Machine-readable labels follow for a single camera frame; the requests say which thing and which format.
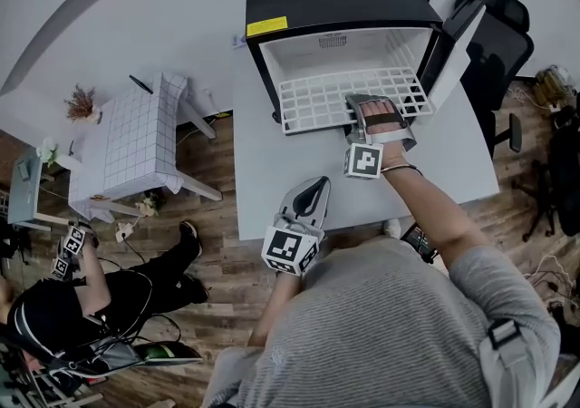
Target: shoulder strap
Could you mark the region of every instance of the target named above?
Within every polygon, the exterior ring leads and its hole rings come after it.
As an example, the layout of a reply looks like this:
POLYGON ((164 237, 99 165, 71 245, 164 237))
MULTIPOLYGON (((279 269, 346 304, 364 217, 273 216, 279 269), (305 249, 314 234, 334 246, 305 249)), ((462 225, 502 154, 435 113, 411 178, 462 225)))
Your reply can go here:
POLYGON ((513 320, 494 323, 479 345, 481 370, 492 408, 534 408, 546 392, 536 336, 513 320))

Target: yellow label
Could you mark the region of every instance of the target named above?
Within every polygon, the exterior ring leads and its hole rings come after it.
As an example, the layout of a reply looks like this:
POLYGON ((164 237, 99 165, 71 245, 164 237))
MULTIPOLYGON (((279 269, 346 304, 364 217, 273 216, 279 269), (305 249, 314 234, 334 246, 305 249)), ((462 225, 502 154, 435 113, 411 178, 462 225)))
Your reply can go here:
POLYGON ((279 31, 288 27, 288 20, 285 16, 279 18, 272 18, 271 20, 257 21, 250 23, 247 26, 247 36, 257 35, 263 33, 271 33, 272 31, 279 31))

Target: mini fridge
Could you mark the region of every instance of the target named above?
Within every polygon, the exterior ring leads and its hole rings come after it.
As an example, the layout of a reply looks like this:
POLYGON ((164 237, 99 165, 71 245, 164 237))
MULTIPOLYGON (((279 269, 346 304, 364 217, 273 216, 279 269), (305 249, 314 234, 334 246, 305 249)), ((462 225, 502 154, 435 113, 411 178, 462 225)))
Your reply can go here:
POLYGON ((413 122, 458 84, 484 10, 465 0, 443 22, 427 0, 246 0, 246 41, 285 134, 354 123, 349 93, 413 122))

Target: hand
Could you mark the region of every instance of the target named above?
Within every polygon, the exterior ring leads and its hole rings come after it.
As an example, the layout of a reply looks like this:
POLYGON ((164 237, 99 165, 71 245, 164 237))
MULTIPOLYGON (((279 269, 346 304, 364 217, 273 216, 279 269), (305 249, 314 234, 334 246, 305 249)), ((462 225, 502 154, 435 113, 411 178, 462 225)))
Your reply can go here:
MULTIPOLYGON (((368 102, 361 105, 361 111, 364 116, 374 114, 394 113, 390 102, 368 102)), ((379 134, 381 132, 396 131, 401 126, 398 122, 385 122, 383 124, 374 124, 366 130, 369 134, 379 134)), ((407 161, 403 156, 403 147, 401 141, 387 142, 382 145, 382 165, 381 168, 390 168, 391 166, 406 164, 407 161)))

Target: black office chair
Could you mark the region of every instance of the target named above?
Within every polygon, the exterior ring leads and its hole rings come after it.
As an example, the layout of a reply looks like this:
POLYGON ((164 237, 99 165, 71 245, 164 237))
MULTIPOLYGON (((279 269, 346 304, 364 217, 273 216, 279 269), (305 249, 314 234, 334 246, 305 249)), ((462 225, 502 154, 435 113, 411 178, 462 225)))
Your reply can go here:
MULTIPOLYGON (((456 0, 458 8, 464 0, 456 0)), ((529 14, 518 0, 482 0, 486 13, 467 52, 471 63, 461 77, 483 136, 493 157, 495 146, 509 139, 510 148, 521 151, 521 123, 509 115, 509 129, 496 136, 496 116, 517 72, 534 52, 527 35, 529 14)))
POLYGON ((547 165, 534 161, 537 188, 530 189, 512 183, 536 200, 537 213, 530 230, 522 236, 527 242, 536 230, 540 219, 546 215, 550 230, 546 236, 556 233, 554 212, 558 212, 560 226, 567 236, 580 232, 580 117, 575 116, 566 126, 558 129, 550 141, 547 165))

